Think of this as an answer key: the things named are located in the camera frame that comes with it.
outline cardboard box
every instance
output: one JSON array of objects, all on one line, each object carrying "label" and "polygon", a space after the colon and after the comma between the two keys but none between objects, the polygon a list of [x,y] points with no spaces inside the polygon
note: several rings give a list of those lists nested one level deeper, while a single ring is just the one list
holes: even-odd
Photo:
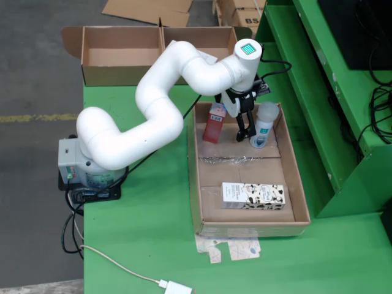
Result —
[{"label": "cardboard box", "polygon": [[[251,34],[248,28],[231,27],[77,26],[61,31],[66,51],[81,60],[86,86],[137,85],[172,40],[188,41],[222,59],[233,53],[237,40]],[[180,78],[177,85],[183,84]]]},{"label": "cardboard box", "polygon": [[222,208],[282,210],[286,203],[283,185],[222,183]]},{"label": "cardboard box", "polygon": [[159,27],[70,27],[62,41],[81,59],[86,86],[137,85],[164,50]]},{"label": "cardboard box", "polygon": [[186,26],[192,0],[108,0],[103,14],[164,26]]},{"label": "cardboard box", "polygon": [[260,15],[256,10],[236,10],[229,25],[245,26],[247,28],[250,28],[254,37],[257,33],[260,19]]},{"label": "cardboard box", "polygon": [[[190,203],[195,233],[230,237],[300,235],[311,220],[281,106],[262,149],[253,148],[248,140],[236,141],[238,125],[230,116],[225,118],[219,144],[203,141],[210,106],[211,103],[198,103],[188,123]],[[253,160],[235,163],[243,157]],[[281,211],[222,209],[223,182],[283,185],[285,208]]]},{"label": "cardboard box", "polygon": [[256,35],[258,24],[263,13],[266,0],[217,0],[217,11],[220,11],[220,25],[248,27]]}]

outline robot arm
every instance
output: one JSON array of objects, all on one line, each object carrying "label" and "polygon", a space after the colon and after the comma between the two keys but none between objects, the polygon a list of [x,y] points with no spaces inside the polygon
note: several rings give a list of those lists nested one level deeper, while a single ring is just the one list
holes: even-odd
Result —
[{"label": "robot arm", "polygon": [[229,88],[236,92],[249,91],[261,53],[258,42],[243,39],[235,45],[234,54],[209,65],[192,44],[170,45],[136,90],[137,106],[147,121],[121,133],[106,111],[86,108],[77,120],[82,153],[102,168],[120,170],[169,144],[184,126],[182,114],[168,98],[169,90],[180,76],[195,92],[206,96],[226,97],[225,90]]}]

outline open cardboard box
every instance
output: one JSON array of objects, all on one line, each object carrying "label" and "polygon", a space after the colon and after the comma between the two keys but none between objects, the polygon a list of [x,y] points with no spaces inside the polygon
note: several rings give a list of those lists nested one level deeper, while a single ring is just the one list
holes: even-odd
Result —
[{"label": "open cardboard box", "polygon": [[64,28],[65,49],[81,59],[86,86],[137,85],[164,50],[160,27]]},{"label": "open cardboard box", "polygon": [[[233,53],[248,28],[79,26],[61,31],[66,51],[81,60],[86,86],[135,86],[172,41],[188,41],[218,58]],[[180,78],[178,84],[186,84]]]},{"label": "open cardboard box", "polygon": [[[218,144],[203,141],[210,106],[211,103],[199,102],[188,123],[190,202],[195,233],[224,237],[300,235],[311,220],[280,104],[279,116],[262,149],[253,148],[248,140],[236,141],[238,125],[230,116],[225,118]],[[282,184],[286,205],[279,211],[223,209],[222,182]]]}]

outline yellow floor marking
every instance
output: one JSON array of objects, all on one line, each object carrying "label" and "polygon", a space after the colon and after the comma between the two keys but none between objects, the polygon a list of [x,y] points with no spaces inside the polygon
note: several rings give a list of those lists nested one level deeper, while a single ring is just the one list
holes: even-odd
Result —
[{"label": "yellow floor marking", "polygon": [[65,113],[60,115],[9,115],[0,116],[0,123],[28,123],[30,121],[74,121],[78,118],[78,113]]}]

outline green metal frame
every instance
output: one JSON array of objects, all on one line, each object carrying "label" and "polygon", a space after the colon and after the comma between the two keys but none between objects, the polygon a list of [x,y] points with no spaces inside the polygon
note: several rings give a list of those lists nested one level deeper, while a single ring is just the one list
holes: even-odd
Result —
[{"label": "green metal frame", "polygon": [[[351,125],[356,138],[370,123],[369,101],[374,88],[378,86],[367,70],[350,70],[339,47],[324,19],[317,0],[294,0],[306,32],[323,64],[324,71],[335,89],[336,97]],[[381,80],[390,80],[390,70],[377,70],[375,74]],[[381,111],[380,118],[390,115],[389,110]],[[381,122],[382,129],[391,129],[391,121]],[[376,146],[384,143],[370,129],[366,130],[360,141],[364,154],[370,154]]]},{"label": "green metal frame", "polygon": [[[312,54],[311,45],[315,47],[357,137],[362,128],[369,124],[368,93],[377,85],[370,80],[366,71],[348,70],[322,13],[316,6],[317,0],[294,0],[294,3],[295,6],[290,0],[270,1],[260,22],[257,40],[271,42],[273,39],[281,56],[293,65],[288,77],[319,155],[309,152],[307,159],[312,162],[321,159],[325,168],[320,168],[320,164],[304,165],[302,159],[298,161],[312,213],[318,217],[332,217],[378,211],[392,196],[392,181],[388,179],[392,174],[392,166],[385,164],[386,159],[392,159],[392,146],[381,143],[371,131],[365,132],[361,145],[365,158],[357,164],[356,152],[344,141],[339,117],[328,103],[329,93]],[[301,25],[300,17],[306,31]],[[337,78],[345,74],[345,79]],[[296,154],[303,153],[303,150],[303,147],[295,148]],[[309,169],[312,170],[313,177],[309,177]],[[329,187],[323,176],[320,176],[325,171],[330,179]],[[307,185],[309,178],[313,180],[311,185]]]}]

